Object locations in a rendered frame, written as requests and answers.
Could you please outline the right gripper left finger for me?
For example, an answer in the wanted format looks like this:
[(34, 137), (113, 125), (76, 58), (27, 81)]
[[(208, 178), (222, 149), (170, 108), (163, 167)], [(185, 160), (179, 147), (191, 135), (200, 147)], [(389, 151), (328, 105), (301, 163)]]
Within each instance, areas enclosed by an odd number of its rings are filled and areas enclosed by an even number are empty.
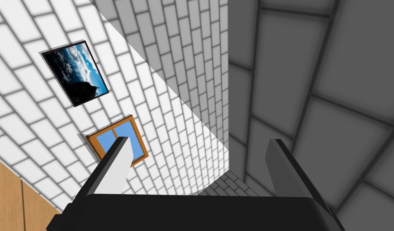
[(75, 199), (91, 194), (121, 194), (133, 162), (129, 137), (118, 137), (85, 181)]

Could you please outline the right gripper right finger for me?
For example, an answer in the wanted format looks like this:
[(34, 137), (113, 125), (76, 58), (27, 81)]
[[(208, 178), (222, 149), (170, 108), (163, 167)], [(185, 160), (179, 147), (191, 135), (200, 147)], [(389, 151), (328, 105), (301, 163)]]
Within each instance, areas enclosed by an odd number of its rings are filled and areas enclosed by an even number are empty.
[(265, 162), (275, 194), (279, 197), (307, 197), (324, 210), (328, 205), (281, 139), (270, 139)]

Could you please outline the wooden framed window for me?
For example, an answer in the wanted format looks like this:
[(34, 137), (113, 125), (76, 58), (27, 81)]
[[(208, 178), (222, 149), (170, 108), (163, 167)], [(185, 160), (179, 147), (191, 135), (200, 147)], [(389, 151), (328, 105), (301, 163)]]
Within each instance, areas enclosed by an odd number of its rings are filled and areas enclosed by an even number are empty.
[(135, 119), (131, 114), (85, 135), (88, 144), (99, 160), (104, 158), (118, 137), (129, 137), (130, 139), (133, 151), (132, 167), (149, 156)]

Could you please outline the black framed sky picture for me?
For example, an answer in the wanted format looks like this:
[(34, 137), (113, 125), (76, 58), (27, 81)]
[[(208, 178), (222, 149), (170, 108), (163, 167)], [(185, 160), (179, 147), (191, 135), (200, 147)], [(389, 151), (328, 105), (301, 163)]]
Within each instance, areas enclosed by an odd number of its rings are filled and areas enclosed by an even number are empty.
[(39, 54), (73, 107), (109, 93), (85, 40), (50, 48)]

